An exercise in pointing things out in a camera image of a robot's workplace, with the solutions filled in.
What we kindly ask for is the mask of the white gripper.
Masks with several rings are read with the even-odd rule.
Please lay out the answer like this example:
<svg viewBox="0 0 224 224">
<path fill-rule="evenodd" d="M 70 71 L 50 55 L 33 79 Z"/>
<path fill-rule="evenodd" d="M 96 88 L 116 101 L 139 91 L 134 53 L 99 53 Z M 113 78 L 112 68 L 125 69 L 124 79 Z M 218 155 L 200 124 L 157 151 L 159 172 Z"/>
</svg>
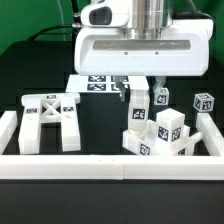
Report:
<svg viewBox="0 0 224 224">
<path fill-rule="evenodd" d="M 75 70 L 80 75 L 116 76 L 121 100 L 130 101 L 123 76 L 156 76 L 153 91 L 165 76 L 201 76 L 209 64 L 210 19 L 175 20 L 155 40 L 130 40 L 121 28 L 83 28 L 76 39 Z"/>
</svg>

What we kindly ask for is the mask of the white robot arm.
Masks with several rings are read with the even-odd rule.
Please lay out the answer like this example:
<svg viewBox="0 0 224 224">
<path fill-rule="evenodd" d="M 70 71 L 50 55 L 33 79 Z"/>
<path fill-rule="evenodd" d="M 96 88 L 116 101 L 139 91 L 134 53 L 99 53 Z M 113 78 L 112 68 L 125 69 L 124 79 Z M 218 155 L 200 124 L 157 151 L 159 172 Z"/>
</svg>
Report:
<svg viewBox="0 0 224 224">
<path fill-rule="evenodd" d="M 191 8 L 175 12 L 174 0 L 100 0 L 81 12 L 75 70 L 80 75 L 115 78 L 124 101 L 125 76 L 201 76 L 209 64 L 209 40 L 215 23 Z"/>
</svg>

